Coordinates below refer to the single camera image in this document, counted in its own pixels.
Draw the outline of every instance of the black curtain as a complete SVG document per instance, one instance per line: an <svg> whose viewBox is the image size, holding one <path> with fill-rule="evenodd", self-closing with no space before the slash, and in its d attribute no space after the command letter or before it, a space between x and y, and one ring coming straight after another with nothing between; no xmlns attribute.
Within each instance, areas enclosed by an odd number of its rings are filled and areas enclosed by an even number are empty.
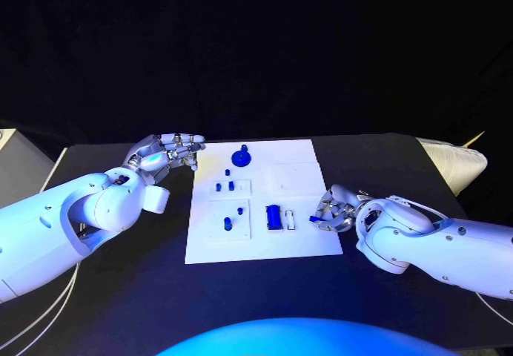
<svg viewBox="0 0 513 356"><path fill-rule="evenodd" d="M491 176L462 196L483 217L508 191L512 34L506 4L8 1L0 128L54 158L152 133L394 131L463 144L486 131Z"/></svg>

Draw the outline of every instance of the white foam board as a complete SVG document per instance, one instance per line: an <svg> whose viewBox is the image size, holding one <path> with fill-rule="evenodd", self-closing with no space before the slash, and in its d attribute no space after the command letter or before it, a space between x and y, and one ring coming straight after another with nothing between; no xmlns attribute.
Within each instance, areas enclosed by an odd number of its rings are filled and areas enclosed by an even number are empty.
<svg viewBox="0 0 513 356"><path fill-rule="evenodd" d="M240 168L231 157L243 144L248 146L251 163ZM309 221L326 192L312 140L211 143L198 153L198 164L186 264L342 254L338 234L319 230ZM243 188L222 190L225 194L217 195L217 183L228 187L231 180L240 182ZM224 230L222 215L243 201L248 204L250 239L241 238L246 228L243 223L237 227L237 220L233 231ZM287 228L277 232L267 230L266 207L273 204L282 207L284 227L284 212L293 210L295 231Z"/></svg>

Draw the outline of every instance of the white pillow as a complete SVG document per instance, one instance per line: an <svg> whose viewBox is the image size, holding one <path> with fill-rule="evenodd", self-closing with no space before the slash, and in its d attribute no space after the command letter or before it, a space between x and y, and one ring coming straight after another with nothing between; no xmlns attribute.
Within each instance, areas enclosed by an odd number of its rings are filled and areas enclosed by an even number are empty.
<svg viewBox="0 0 513 356"><path fill-rule="evenodd" d="M485 155L472 150L433 139L421 139L420 143L442 172L454 195L467 188L489 164Z"/></svg>

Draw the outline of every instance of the black table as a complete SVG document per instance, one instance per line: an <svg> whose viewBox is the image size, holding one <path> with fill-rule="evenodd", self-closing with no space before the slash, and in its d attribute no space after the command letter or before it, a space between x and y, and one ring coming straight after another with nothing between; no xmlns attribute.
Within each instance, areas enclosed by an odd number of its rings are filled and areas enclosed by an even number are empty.
<svg viewBox="0 0 513 356"><path fill-rule="evenodd" d="M466 218L417 140L398 134L313 137L326 185L375 197L397 194ZM130 144L68 149L50 188L123 161ZM64 314L28 355L153 355L221 326L271 317L322 317L397 330L450 349L513 344L513 328L476 294L436 281L416 266L387 273L341 234L345 254L185 265L194 173L173 170L162 215L139 222L84 261ZM48 308L70 272L0 305L3 339ZM513 317L513 303L489 298ZM12 350L21 350L29 333Z"/></svg>

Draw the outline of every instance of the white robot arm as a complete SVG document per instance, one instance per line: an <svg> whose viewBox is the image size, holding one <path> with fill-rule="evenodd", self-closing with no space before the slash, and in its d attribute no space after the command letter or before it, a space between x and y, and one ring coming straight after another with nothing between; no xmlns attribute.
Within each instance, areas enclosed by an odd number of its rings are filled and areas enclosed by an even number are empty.
<svg viewBox="0 0 513 356"><path fill-rule="evenodd" d="M189 165L205 138L150 135L122 167L77 178L0 209L0 303L57 278L136 223L142 209L158 214L169 191L153 186L169 170ZM73 221L87 225L80 233Z"/></svg>
<svg viewBox="0 0 513 356"><path fill-rule="evenodd" d="M312 221L323 230L358 233L358 250L385 271L403 274L410 264L443 283L513 300L513 228L450 219L400 197L374 199L335 185ZM442 218L433 222L413 205ZM323 220L332 213L333 219Z"/></svg>

